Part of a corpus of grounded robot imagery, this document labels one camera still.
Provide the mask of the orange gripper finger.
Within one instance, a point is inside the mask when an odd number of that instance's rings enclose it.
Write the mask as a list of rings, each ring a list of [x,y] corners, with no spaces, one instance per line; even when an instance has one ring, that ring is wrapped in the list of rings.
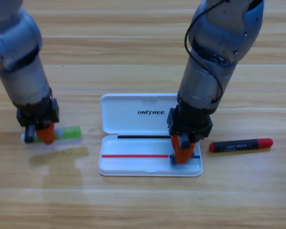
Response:
[[[54,123],[44,129],[35,130],[38,139],[46,145],[51,145],[55,140]]]
[[[179,140],[177,135],[171,136],[171,142],[174,150],[174,160],[177,164],[183,164],[184,163],[184,156],[183,156],[183,150],[181,149],[179,145]]]
[[[181,149],[181,163],[186,163],[192,156],[195,148],[195,143],[191,143],[188,149]]]

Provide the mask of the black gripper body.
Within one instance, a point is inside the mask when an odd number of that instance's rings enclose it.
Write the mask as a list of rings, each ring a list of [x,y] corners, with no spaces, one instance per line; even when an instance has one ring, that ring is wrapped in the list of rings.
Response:
[[[52,89],[39,102],[34,104],[14,104],[17,108],[16,118],[19,124],[25,128],[24,142],[34,143],[37,137],[35,130],[44,129],[50,123],[59,122],[59,106],[52,97]]]
[[[179,146],[189,146],[208,137],[213,127],[212,113],[212,109],[194,108],[178,99],[176,107],[168,113],[169,135],[177,136]]]

